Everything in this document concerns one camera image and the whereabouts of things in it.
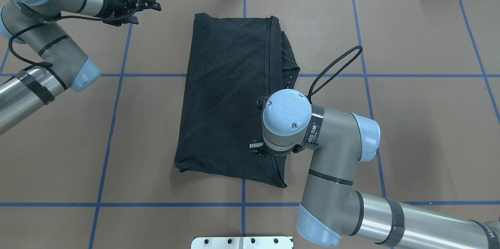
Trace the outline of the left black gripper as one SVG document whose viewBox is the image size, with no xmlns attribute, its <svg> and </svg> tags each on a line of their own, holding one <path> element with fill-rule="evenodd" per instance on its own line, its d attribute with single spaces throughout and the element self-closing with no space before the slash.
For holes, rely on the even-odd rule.
<svg viewBox="0 0 500 249">
<path fill-rule="evenodd" d="M 106 24 L 121 26 L 123 24 L 138 25 L 139 19 L 133 15 L 134 10 L 161 11 L 161 5 L 156 0 L 104 0 L 102 18 Z"/>
</svg>

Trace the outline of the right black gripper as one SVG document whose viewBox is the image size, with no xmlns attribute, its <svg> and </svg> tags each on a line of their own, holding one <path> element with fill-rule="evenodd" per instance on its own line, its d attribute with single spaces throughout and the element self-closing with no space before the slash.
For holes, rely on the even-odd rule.
<svg viewBox="0 0 500 249">
<path fill-rule="evenodd" d="M 300 145 L 294 145 L 291 149 L 288 149 L 287 151 L 275 151 L 271 149 L 269 146 L 265 145 L 263 142 L 250 142 L 249 143 L 249 150 L 254 151 L 256 156 L 271 156 L 271 155 L 276 155 L 276 156 L 281 156 L 285 157 L 291 153 L 300 153 L 303 151 L 305 148 Z"/>
</svg>

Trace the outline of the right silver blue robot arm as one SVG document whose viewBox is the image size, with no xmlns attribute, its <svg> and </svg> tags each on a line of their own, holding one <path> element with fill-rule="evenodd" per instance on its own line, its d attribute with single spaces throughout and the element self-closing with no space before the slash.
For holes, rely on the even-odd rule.
<svg viewBox="0 0 500 249">
<path fill-rule="evenodd" d="M 252 152 L 313 151 L 296 229 L 307 241 L 336 247 L 344 235 L 395 249 L 498 249 L 499 222 L 451 217 L 353 189 L 359 162 L 374 158 L 380 126 L 373 119 L 312 104 L 294 89 L 256 102 L 262 142 Z"/>
</svg>

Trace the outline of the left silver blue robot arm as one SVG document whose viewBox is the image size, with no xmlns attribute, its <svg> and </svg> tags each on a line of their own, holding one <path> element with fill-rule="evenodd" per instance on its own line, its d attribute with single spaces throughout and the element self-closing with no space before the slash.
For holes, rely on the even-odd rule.
<svg viewBox="0 0 500 249">
<path fill-rule="evenodd" d="M 1 7 L 1 34 L 28 66 L 1 85 L 1 133 L 71 88 L 82 91 L 101 70 L 61 28 L 70 18 L 112 26 L 138 24 L 138 11 L 161 11 L 156 0 L 9 0 Z"/>
</svg>

